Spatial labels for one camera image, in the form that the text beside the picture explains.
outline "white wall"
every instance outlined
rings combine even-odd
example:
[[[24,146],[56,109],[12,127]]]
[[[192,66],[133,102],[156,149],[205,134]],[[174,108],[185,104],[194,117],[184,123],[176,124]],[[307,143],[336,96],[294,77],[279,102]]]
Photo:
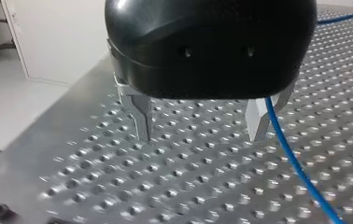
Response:
[[[353,7],[353,0],[317,0],[318,4]]]
[[[74,83],[107,53],[105,0],[6,0],[30,78]]]

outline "floor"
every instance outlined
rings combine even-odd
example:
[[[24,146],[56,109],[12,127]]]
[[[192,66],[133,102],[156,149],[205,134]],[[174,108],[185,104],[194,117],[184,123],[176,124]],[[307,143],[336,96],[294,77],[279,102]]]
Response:
[[[0,149],[5,149],[67,89],[65,86],[29,81],[18,57],[1,56]]]

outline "robot end effector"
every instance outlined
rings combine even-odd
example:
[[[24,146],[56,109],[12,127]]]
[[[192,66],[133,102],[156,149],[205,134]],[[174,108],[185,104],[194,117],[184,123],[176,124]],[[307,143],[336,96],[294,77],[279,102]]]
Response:
[[[247,99],[252,141],[288,102],[317,21],[314,0],[106,1],[106,27],[120,100],[139,140],[151,130],[150,97]]]

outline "blue cable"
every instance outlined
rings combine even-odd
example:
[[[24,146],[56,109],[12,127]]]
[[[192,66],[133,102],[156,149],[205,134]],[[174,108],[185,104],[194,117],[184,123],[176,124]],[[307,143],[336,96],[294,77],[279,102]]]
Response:
[[[341,17],[336,17],[328,20],[323,20],[323,21],[318,21],[318,25],[325,25],[325,24],[331,24],[331,23],[336,23],[339,21],[347,21],[353,19],[353,14],[346,15],[346,16],[341,16]]]
[[[307,186],[308,192],[310,192],[310,194],[319,202],[322,210],[335,224],[344,224],[345,222],[337,216],[337,213],[333,210],[331,205],[323,198],[316,186],[311,183],[310,177],[308,177],[307,174],[304,172],[301,164],[298,162],[298,159],[296,159],[295,155],[293,154],[292,148],[290,148],[287,138],[285,138],[285,135],[282,133],[281,127],[279,126],[278,119],[275,115],[275,110],[273,108],[272,99],[270,97],[266,98],[266,106],[270,121],[272,121],[276,136],[278,137],[278,141],[284,148],[285,154],[287,154],[289,162],[292,164],[296,173]]]
[[[353,19],[353,14],[338,17],[338,18],[318,21],[318,25],[331,24],[331,23],[336,23],[340,21],[347,21],[350,19]],[[270,97],[267,97],[265,101],[266,101],[269,118],[270,118],[270,121],[272,121],[273,123],[273,127],[275,129],[275,133],[278,138],[278,141],[281,144],[281,146],[284,148],[284,151],[287,154],[287,157],[289,158],[289,162],[291,163],[292,167],[295,169],[297,175],[305,183],[305,185],[307,186],[308,192],[310,192],[310,194],[314,197],[314,199],[316,199],[319,202],[319,205],[321,206],[322,210],[331,219],[331,221],[333,221],[333,223],[335,224],[344,224],[345,222],[337,216],[337,213],[333,210],[332,206],[324,199],[324,197],[316,188],[316,186],[313,185],[313,183],[310,180],[310,177],[304,172],[301,164],[293,154],[293,150],[290,147],[287,141],[287,138],[285,137],[278,123],[278,119],[276,117],[275,110],[273,108],[272,99]]]

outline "perforated metal table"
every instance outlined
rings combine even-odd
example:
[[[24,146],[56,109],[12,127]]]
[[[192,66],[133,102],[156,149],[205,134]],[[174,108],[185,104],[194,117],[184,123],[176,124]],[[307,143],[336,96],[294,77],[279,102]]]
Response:
[[[322,7],[320,18],[351,11]],[[154,100],[146,145],[111,74],[100,62],[0,155],[0,203],[17,214],[8,223],[329,223],[274,132],[248,141],[246,102]],[[353,20],[317,28],[279,116],[305,170],[353,223]]]

